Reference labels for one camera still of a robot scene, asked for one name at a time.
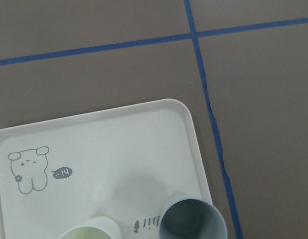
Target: gray cup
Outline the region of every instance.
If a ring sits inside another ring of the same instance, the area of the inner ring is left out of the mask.
[[[171,200],[162,211],[160,239],[227,239],[221,213],[200,199]]]

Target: cup rim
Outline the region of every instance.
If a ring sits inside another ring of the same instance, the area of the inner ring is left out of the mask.
[[[97,216],[97,217],[93,217],[93,218],[91,218],[91,219],[95,219],[95,218],[104,218],[104,219],[110,221],[111,223],[117,225],[117,223],[116,223],[114,220],[112,220],[111,218],[108,218],[108,217]],[[78,225],[78,226],[75,226],[75,227],[72,227],[72,228],[68,229],[67,231],[65,231],[65,232],[59,237],[59,239],[63,239],[63,237],[66,236],[69,232],[71,232],[71,231],[73,231],[73,230],[76,230],[76,229],[79,229],[79,228],[94,228],[94,229],[98,229],[98,230],[104,232],[106,235],[108,235],[111,239],[116,239],[116,238],[113,237],[113,233],[109,232],[109,231],[106,229],[106,227],[100,227],[100,226],[95,226],[95,225],[89,225],[89,224],[87,223],[88,221],[89,221],[89,220],[85,221],[85,222],[84,222],[83,224],[81,224],[81,225]]]

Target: bear face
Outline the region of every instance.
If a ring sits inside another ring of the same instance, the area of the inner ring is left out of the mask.
[[[11,160],[11,171],[21,193],[28,194],[33,189],[42,191],[47,186],[45,170],[48,166],[46,157],[48,152],[49,148],[44,146],[8,155],[8,159]]]

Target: blue tape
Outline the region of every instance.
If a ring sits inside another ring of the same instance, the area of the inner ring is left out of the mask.
[[[116,43],[116,44],[78,48],[78,49],[65,50],[65,51],[56,51],[56,52],[43,53],[43,54],[37,54],[37,55],[13,57],[13,58],[0,60],[0,66],[28,62],[28,61],[38,61],[38,60],[44,60],[44,59],[50,59],[50,58],[58,58],[58,57],[64,57],[64,56],[73,56],[73,55],[86,54],[86,53],[92,53],[92,52],[109,51],[109,50],[122,49],[122,48],[135,47],[135,46],[158,44],[158,43],[163,43],[163,42],[179,41],[179,40],[185,40],[185,39],[190,39],[190,38],[191,38],[190,34],[181,34],[181,35],[164,36],[164,37],[151,38],[151,39],[145,39],[145,40],[122,42],[122,43]]]
[[[218,126],[217,126],[217,121],[216,121],[216,118],[214,117],[212,108],[210,106],[208,89],[207,89],[207,77],[206,77],[206,73],[205,73],[203,59],[202,59],[201,52],[200,52],[198,37],[196,35],[195,24],[194,24],[193,14],[192,14],[192,10],[191,10],[189,0],[184,0],[184,4],[185,4],[185,9],[186,9],[190,34],[191,34],[191,37],[192,37],[193,47],[194,47],[194,51],[195,51],[195,55],[196,55],[196,61],[197,61],[198,69],[199,69],[199,74],[200,74],[200,78],[201,78],[202,85],[203,85],[205,100],[206,100],[206,104],[207,104],[207,110],[208,110],[208,113],[209,113],[209,118],[210,118],[212,130],[213,130],[213,135],[214,135],[214,140],[215,140],[215,144],[216,144],[219,164],[220,164],[220,167],[221,167],[224,185],[225,185],[225,188],[226,188],[226,194],[227,194],[227,198],[228,198],[228,202],[229,202],[229,208],[230,208],[230,212],[231,212],[231,216],[232,216],[232,220],[233,220],[233,224],[234,224],[234,228],[235,228],[236,238],[237,239],[243,239],[243,233],[242,233],[240,222],[239,222],[239,217],[238,217],[238,213],[237,213],[237,209],[236,209],[236,203],[235,203],[235,198],[234,198],[232,186],[231,186],[231,183],[230,183],[230,179],[229,179],[229,177],[226,173],[225,165],[224,165],[224,161],[223,161],[223,148],[222,148],[222,144],[221,144],[221,140],[220,140],[220,134],[219,134]]]
[[[259,30],[259,29],[298,25],[298,24],[305,24],[305,23],[308,23],[308,17],[294,19],[294,20],[275,21],[275,22],[267,22],[267,23],[260,23],[260,24],[254,24],[254,25],[237,26],[237,27],[229,27],[229,28],[224,28],[224,29],[202,31],[202,32],[198,32],[196,35],[197,37],[216,36],[216,35],[229,34],[229,33],[241,32],[241,31],[253,31],[253,30]]]

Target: light green cup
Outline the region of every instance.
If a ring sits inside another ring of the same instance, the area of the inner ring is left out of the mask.
[[[95,217],[66,231],[59,239],[122,239],[122,235],[112,219]]]

